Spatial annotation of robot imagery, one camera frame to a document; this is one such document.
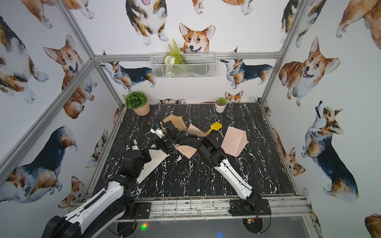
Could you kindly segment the pink envelope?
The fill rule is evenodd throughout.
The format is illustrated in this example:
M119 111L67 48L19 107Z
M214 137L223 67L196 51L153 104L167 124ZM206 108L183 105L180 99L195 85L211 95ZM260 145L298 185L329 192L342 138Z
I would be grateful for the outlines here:
M221 148L228 155L239 157L245 146L248 144L247 134L245 131L228 127L225 137L222 141Z

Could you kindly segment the brown kraft envelope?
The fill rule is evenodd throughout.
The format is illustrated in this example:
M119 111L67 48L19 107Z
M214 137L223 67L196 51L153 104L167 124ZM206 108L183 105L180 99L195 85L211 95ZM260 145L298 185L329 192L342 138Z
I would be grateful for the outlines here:
M172 122L173 124L173 127L170 126L169 129L167 129L167 123L168 122ZM175 116L175 115L169 115L168 117L166 117L165 119L163 119L160 123L159 123L160 127L162 130L166 131L166 132L173 132L176 128L178 131L187 131L187 126L185 125L184 121L183 121L183 117L182 116Z

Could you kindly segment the white envelope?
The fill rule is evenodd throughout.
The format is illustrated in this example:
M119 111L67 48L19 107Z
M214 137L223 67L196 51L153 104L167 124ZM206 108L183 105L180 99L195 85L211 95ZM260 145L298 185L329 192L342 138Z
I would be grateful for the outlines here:
M169 155L162 150L149 150L151 161L144 164L140 176L137 178L137 183L140 184L149 176Z

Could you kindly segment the cream letter paper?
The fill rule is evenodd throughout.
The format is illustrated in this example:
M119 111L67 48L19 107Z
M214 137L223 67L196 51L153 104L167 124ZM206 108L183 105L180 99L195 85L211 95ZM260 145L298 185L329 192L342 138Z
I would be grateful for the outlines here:
M206 133L193 124L190 124L187 129L188 137L180 139L180 144L176 144L175 148L186 158L191 159L197 152L197 145L199 143L197 137L205 137Z

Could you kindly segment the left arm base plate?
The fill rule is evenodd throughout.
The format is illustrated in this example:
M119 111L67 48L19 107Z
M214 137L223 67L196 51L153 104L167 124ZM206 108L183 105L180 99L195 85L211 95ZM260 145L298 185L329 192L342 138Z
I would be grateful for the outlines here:
M129 207L126 217L130 220L148 219L151 211L151 202L135 202Z

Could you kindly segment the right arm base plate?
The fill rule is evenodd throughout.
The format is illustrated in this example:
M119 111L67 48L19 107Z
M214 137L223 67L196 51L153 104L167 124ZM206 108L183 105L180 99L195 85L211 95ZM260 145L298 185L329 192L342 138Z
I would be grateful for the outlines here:
M262 199L256 209L254 205L250 204L247 200L230 200L229 201L229 213L233 217L238 216L265 216L271 215L271 208L267 199Z

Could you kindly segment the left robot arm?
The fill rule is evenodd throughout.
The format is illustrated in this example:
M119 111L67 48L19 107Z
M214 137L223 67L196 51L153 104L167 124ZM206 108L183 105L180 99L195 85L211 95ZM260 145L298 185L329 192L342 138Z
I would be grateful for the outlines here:
M96 195L63 217L55 216L46 225L44 238L94 238L111 223L127 216L136 219L140 210L130 195L144 165L151 161L149 149L125 151L122 168Z

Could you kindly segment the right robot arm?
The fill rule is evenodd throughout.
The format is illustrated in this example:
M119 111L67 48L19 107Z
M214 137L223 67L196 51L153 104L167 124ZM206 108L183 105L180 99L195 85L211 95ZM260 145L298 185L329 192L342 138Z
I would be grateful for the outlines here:
M157 149L166 146L189 146L196 149L204 162L216 169L231 184L240 197L240 203L229 210L232 216L259 215L257 208L263 198L257 194L230 164L227 155L212 135L198 136L178 130L171 121L160 122L150 130L159 138L152 141Z

